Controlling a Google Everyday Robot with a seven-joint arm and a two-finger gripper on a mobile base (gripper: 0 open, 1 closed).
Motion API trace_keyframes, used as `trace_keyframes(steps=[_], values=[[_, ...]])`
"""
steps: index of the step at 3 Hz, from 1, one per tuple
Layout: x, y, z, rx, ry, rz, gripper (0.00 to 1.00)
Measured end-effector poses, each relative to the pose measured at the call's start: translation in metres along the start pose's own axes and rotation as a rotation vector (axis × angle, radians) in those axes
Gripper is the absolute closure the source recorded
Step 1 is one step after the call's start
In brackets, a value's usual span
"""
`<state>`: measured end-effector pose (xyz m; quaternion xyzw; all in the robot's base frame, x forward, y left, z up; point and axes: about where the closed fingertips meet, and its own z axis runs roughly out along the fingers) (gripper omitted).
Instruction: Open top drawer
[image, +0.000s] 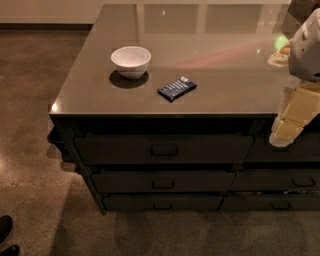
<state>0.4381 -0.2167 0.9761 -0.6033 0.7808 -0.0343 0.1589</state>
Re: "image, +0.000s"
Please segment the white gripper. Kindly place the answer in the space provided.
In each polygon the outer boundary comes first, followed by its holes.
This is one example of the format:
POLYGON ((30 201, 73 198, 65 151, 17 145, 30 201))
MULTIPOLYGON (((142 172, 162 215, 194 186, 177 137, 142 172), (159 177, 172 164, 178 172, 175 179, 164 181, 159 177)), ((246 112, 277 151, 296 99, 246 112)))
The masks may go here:
POLYGON ((308 125, 320 113, 320 84, 301 82, 289 97, 283 118, 277 116, 271 128, 269 143, 278 148, 292 144, 308 125))

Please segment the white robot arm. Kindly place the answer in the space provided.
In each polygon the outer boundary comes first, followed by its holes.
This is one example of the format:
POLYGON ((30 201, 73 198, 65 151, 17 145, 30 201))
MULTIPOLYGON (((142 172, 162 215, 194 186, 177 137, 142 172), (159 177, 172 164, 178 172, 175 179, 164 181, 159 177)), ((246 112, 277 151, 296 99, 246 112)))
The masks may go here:
POLYGON ((285 88, 269 142, 287 147, 320 113, 320 9, 315 9, 284 46, 268 59, 270 65, 287 66, 300 79, 295 88, 285 88))

